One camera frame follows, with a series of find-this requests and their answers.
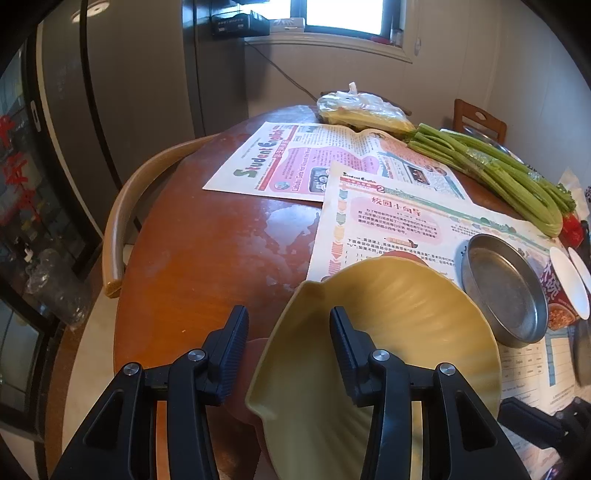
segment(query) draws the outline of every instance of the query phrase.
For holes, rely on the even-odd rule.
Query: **curved chair armrest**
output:
[[[142,194],[166,169],[196,152],[217,135],[197,138],[163,150],[138,168],[123,185],[111,208],[103,242],[103,286],[109,298],[119,296],[125,268],[123,264],[125,231]]]

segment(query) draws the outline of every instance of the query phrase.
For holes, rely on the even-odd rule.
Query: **floor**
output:
[[[124,249],[125,263],[131,250],[132,245]],[[89,275],[96,296],[94,308],[84,326],[66,331],[56,358],[46,419],[46,461],[50,476],[62,451],[114,375],[113,339],[118,299],[109,299],[102,292],[100,262],[97,265]],[[219,474],[220,480],[229,480],[223,472]],[[276,478],[267,462],[260,461],[254,480]]]

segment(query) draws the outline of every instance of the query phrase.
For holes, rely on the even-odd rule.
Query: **yellow bowl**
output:
[[[303,282],[281,314],[246,394],[263,422],[280,480],[359,480],[371,407],[345,393],[329,312],[345,307],[353,327],[404,362],[455,365],[496,417],[501,362],[491,328],[451,281],[412,260],[378,257],[322,283]],[[413,403],[411,478],[421,478],[422,422]]]

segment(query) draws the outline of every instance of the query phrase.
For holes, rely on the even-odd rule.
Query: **metal screw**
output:
[[[443,375],[448,376],[456,373],[456,367],[454,367],[452,364],[441,364],[439,365],[439,370]]]
[[[203,360],[205,358],[205,352],[197,348],[195,350],[191,350],[187,354],[187,356],[189,357],[189,360],[191,360],[192,362],[199,362],[200,360]]]
[[[139,372],[139,365],[138,364],[127,364],[123,367],[123,373],[125,375],[135,375]]]
[[[390,358],[390,354],[386,350],[374,350],[371,354],[378,362],[385,362]]]

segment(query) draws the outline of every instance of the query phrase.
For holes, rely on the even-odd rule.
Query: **red package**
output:
[[[569,213],[562,218],[562,231],[558,238],[562,244],[568,248],[577,248],[583,242],[583,227],[574,213]]]

